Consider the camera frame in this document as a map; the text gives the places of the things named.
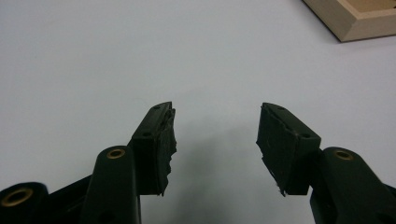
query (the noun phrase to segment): wooden frame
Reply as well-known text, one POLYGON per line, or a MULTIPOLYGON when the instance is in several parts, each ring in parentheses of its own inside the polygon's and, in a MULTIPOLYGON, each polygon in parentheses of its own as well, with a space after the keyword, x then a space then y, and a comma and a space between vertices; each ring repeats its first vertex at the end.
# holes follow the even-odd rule
POLYGON ((340 41, 396 35, 396 0, 304 0, 340 41))

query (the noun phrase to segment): white tabletop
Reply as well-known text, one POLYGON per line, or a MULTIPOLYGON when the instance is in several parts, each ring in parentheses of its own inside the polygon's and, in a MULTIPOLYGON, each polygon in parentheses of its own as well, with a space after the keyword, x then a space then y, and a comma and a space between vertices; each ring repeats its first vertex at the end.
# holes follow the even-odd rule
POLYGON ((173 101, 177 154, 144 223, 314 223, 255 144, 262 102, 396 186, 396 36, 341 44, 301 1, 1 1, 0 189, 49 192, 173 101))

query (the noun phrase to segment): black plastic bracket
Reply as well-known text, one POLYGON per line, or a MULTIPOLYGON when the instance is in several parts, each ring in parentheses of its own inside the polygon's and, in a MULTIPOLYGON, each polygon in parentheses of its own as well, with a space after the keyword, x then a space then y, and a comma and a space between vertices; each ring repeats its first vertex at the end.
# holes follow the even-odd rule
POLYGON ((140 195, 164 193, 176 152, 175 109, 155 105, 128 146, 110 147, 97 157, 93 174, 48 194, 35 182, 0 192, 0 224, 139 224, 140 195))
POLYGON ((262 104, 257 144, 284 196, 314 189, 311 207, 318 224, 396 224, 394 188, 357 153, 320 150, 320 137, 286 108, 262 104))

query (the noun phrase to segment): screw hole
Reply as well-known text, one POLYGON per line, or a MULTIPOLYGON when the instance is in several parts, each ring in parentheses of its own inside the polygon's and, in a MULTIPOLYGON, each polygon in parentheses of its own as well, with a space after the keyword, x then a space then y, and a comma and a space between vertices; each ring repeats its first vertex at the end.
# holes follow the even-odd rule
POLYGON ((107 157, 109 159, 118 159, 119 157, 122 157, 125 154, 125 150, 124 149, 113 149, 109 152, 107 152, 107 157))
POLYGON ((378 218, 384 224, 396 224, 396 220, 388 214, 377 213, 376 218, 378 218))
POLYGON ((17 189, 9 193, 2 201, 1 205, 4 207, 16 206, 25 202, 33 195, 33 190, 28 188, 17 189))
POLYGON ((109 223, 113 221, 115 218, 116 216, 114 216, 114 214, 111 211, 106 211, 99 216, 98 221, 100 223, 109 223))
POLYGON ((349 153, 342 151, 342 150, 335 151, 335 156, 337 156, 339 159, 344 160, 344 161, 352 161, 353 160, 352 155, 350 155, 349 153))

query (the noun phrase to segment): wooden picture frame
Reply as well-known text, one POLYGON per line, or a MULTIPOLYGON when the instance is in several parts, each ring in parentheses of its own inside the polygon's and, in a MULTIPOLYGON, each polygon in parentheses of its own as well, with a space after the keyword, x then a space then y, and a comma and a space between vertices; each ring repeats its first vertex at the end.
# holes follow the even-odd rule
POLYGON ((396 35, 396 0, 304 0, 340 41, 396 35))

